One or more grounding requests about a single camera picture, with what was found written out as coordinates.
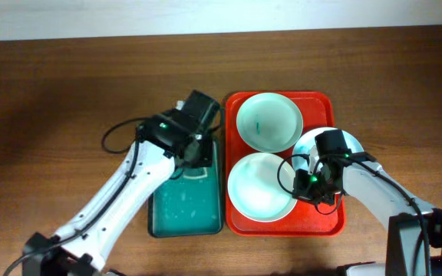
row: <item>white backdrop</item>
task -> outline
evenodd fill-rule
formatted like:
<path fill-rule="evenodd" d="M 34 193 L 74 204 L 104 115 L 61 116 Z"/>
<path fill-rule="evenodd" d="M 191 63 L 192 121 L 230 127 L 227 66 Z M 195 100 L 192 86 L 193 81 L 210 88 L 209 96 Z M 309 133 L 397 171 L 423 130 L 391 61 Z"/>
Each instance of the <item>white backdrop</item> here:
<path fill-rule="evenodd" d="M 442 24 L 442 0 L 0 0 L 0 40 Z"/>

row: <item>white plate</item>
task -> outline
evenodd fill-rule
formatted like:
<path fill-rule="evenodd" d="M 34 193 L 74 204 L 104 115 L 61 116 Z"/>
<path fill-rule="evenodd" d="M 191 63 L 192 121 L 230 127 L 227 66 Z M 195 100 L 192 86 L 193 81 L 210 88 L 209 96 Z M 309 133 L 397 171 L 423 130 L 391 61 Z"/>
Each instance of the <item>white plate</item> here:
<path fill-rule="evenodd" d="M 228 177 L 231 203 L 245 217 L 257 222 L 274 222 L 288 215 L 296 199 L 277 182 L 282 158 L 270 153 L 253 153 L 243 157 Z M 292 191 L 295 171 L 288 163 L 281 168 L 281 183 Z"/>
<path fill-rule="evenodd" d="M 251 96 L 239 108 L 236 129 L 253 149 L 278 153 L 298 141 L 303 132 L 303 116 L 289 98 L 261 93 Z"/>
<path fill-rule="evenodd" d="M 310 130 L 307 133 L 303 134 L 301 138 L 299 138 L 298 142 L 295 144 L 294 149 L 292 150 L 292 154 L 309 154 L 310 150 L 313 146 L 316 146 L 315 137 L 320 133 L 323 133 L 327 130 L 337 130 L 334 127 L 319 127 L 314 130 Z M 352 151 L 352 153 L 360 153 L 363 152 L 361 144 L 357 139 L 355 139 L 351 134 L 342 130 L 344 134 L 345 142 L 347 143 L 347 147 Z M 292 158 L 292 167 L 294 170 L 304 169 L 308 170 L 308 163 L 301 157 L 293 157 Z"/>

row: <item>red tray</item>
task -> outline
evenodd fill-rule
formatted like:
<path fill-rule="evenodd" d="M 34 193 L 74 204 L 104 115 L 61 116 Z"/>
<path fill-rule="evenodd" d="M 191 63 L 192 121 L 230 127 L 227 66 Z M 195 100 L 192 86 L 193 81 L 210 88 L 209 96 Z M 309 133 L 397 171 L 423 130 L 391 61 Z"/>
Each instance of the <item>red tray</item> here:
<path fill-rule="evenodd" d="M 335 125 L 330 100 L 322 93 L 314 91 L 270 91 L 291 99 L 303 115 L 303 133 L 317 127 Z M 236 114 L 242 104 L 262 91 L 237 92 L 226 101 L 226 179 L 231 168 L 244 156 L 257 151 L 243 142 L 236 130 Z M 276 155 L 285 158 L 292 154 L 292 147 Z M 330 212 L 334 206 L 320 205 L 320 212 Z M 345 207 L 342 199 L 337 212 L 331 215 L 318 214 L 313 205 L 297 202 L 295 208 L 285 218 L 276 222 L 255 222 L 238 212 L 226 193 L 226 223 L 233 232 L 244 236 L 286 236 L 311 237 L 334 236 L 345 225 Z"/>

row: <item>brown table surface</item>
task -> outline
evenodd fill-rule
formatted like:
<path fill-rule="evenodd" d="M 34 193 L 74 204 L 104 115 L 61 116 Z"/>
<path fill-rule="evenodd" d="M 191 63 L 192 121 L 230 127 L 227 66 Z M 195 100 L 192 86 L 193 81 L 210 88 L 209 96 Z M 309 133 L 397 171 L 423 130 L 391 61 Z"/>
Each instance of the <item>brown table surface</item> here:
<path fill-rule="evenodd" d="M 337 126 L 442 208 L 442 26 L 0 42 L 0 274 L 36 231 L 51 235 L 115 171 L 111 125 L 193 89 L 320 90 Z M 121 131 L 113 144 L 128 143 Z M 107 267 L 138 274 L 271 274 L 384 261 L 387 233 L 357 200 L 334 238 L 155 239 L 141 209 Z"/>

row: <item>green container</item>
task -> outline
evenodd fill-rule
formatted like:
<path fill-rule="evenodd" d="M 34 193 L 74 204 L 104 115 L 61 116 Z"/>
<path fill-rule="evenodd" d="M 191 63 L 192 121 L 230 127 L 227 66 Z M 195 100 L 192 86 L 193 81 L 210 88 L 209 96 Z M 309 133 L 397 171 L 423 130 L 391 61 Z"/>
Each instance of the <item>green container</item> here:
<path fill-rule="evenodd" d="M 168 180 L 148 201 L 148 232 L 155 238 L 216 234 L 223 228 L 219 184 L 218 143 L 213 143 L 213 165 L 185 169 Z"/>

